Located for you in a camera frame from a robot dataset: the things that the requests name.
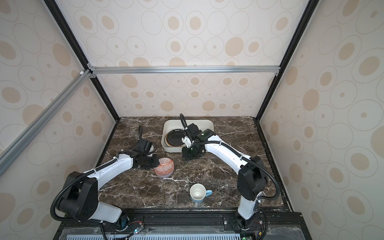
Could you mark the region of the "red patterned bowl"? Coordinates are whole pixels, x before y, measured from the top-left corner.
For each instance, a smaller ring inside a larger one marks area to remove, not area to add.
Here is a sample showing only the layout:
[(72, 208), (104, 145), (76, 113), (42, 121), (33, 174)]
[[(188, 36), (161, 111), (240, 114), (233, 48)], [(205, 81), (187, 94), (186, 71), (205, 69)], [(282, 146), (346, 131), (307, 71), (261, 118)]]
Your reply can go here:
[(175, 164), (170, 158), (160, 158), (159, 165), (154, 168), (155, 174), (161, 178), (170, 177), (175, 169)]

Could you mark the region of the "black plate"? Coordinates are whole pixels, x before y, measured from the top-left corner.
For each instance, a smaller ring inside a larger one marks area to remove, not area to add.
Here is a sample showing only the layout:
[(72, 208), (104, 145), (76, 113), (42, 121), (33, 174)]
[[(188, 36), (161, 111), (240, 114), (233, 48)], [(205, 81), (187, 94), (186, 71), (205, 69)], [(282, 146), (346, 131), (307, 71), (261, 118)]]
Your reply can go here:
[(167, 147), (175, 148), (184, 145), (182, 139), (185, 137), (185, 132), (181, 129), (171, 130), (165, 136), (165, 144)]

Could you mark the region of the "blue mug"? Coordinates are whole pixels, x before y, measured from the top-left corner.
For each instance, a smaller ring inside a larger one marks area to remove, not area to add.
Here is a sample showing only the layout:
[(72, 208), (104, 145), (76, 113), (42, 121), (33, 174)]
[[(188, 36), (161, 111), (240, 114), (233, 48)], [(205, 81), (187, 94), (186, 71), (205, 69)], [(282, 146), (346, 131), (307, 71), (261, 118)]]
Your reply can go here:
[(190, 197), (194, 203), (202, 203), (204, 199), (213, 194), (212, 190), (207, 190), (202, 184), (194, 184), (190, 188)]

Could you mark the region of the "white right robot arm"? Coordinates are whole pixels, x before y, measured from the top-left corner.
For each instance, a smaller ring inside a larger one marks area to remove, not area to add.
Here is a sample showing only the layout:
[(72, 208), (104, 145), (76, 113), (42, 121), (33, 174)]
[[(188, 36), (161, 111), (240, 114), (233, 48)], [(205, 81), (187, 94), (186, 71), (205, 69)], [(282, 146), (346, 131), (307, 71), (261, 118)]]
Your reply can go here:
[(237, 189), (241, 195), (237, 222), (241, 228), (248, 228), (259, 210), (261, 201), (279, 198), (279, 183), (265, 169), (261, 158), (241, 153), (210, 129), (194, 130), (194, 126), (190, 125), (184, 129), (182, 142), (186, 146), (182, 148), (183, 158), (189, 161), (200, 158), (204, 153), (211, 153), (235, 171), (238, 175)]

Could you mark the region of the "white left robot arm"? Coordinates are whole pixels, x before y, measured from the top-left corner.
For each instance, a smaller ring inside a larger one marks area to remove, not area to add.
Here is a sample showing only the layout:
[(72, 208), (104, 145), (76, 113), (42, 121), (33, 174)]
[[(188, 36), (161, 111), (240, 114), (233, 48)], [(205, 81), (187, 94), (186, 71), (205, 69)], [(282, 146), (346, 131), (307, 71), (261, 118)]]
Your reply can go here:
[(128, 225), (129, 217), (121, 208), (100, 202), (99, 190), (128, 170), (154, 169), (159, 164), (159, 157), (152, 152), (145, 155), (126, 150), (97, 168), (84, 173), (72, 172), (52, 202), (51, 217), (59, 222), (107, 222), (122, 230)]

